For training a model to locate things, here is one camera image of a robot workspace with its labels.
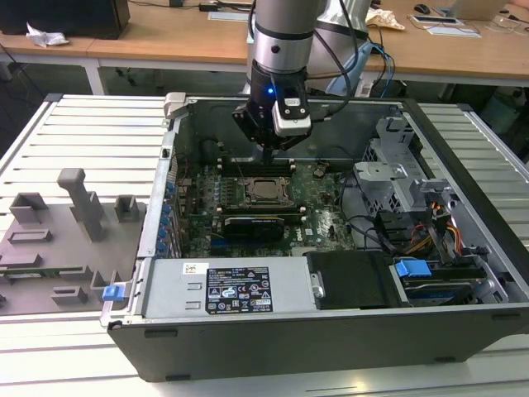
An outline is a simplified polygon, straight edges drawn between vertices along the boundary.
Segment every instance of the computer case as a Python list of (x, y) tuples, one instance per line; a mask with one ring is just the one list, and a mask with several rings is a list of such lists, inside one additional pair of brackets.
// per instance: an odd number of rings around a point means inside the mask
[(116, 40), (131, 14), (127, 0), (2, 0), (0, 30), (5, 35), (27, 32), (26, 23), (41, 31), (66, 36)]

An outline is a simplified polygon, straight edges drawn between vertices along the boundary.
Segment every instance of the computer mouse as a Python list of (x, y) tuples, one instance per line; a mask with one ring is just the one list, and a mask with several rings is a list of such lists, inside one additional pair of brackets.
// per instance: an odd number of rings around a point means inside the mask
[(417, 4), (413, 9), (424, 15), (428, 15), (431, 12), (430, 8), (426, 4)]

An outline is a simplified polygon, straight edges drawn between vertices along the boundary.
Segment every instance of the white tissue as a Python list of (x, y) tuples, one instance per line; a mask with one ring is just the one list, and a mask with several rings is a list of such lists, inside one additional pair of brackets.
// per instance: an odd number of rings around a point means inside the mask
[(29, 23), (27, 25), (26, 37), (33, 41), (33, 43), (40, 45), (41, 47), (46, 48), (48, 45), (60, 45), (68, 44), (69, 41), (66, 40), (66, 37), (62, 33), (47, 33), (45, 31), (39, 31), (34, 27), (31, 27)]
[(370, 8), (367, 12), (365, 23), (367, 25), (374, 24), (377, 26), (391, 27), (399, 31), (403, 31), (404, 29), (406, 29), (406, 27), (397, 22), (397, 18), (395, 17), (395, 14), (393, 14), (393, 11), (386, 11), (381, 9), (373, 10)]

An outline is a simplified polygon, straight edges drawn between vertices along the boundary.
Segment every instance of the motherboard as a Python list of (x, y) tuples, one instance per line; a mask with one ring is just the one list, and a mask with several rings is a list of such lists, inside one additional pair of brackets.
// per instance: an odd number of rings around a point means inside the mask
[(321, 161), (181, 165), (183, 256), (302, 256), (355, 248), (340, 210), (343, 172)]

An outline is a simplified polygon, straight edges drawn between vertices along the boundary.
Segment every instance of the sticker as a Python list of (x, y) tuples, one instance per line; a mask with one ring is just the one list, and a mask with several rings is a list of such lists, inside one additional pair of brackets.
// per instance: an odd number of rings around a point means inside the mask
[(209, 263), (184, 263), (182, 274), (183, 275), (205, 275)]
[(206, 272), (209, 314), (273, 312), (268, 267), (206, 269)]

